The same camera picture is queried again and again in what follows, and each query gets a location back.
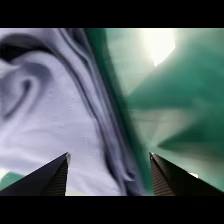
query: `garment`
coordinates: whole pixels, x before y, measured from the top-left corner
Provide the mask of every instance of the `garment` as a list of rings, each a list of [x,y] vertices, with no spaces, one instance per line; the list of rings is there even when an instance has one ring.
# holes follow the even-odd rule
[[[127,195],[125,180],[135,181],[91,78],[96,68],[67,34],[0,29],[0,166],[27,175],[69,152],[69,191]]]

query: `crumpled fabric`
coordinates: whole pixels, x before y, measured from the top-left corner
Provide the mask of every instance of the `crumpled fabric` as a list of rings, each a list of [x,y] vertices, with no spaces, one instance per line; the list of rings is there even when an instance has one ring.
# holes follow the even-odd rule
[[[77,46],[65,29],[0,29],[0,166],[27,175],[69,152],[68,190],[127,195],[135,180]]]

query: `shiny green surface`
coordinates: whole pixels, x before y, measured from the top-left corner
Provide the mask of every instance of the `shiny green surface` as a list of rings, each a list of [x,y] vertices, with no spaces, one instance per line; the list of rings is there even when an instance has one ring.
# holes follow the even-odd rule
[[[156,67],[141,29],[88,32],[130,141],[138,142],[148,189],[151,151],[224,191],[223,29],[174,29],[175,49]]]

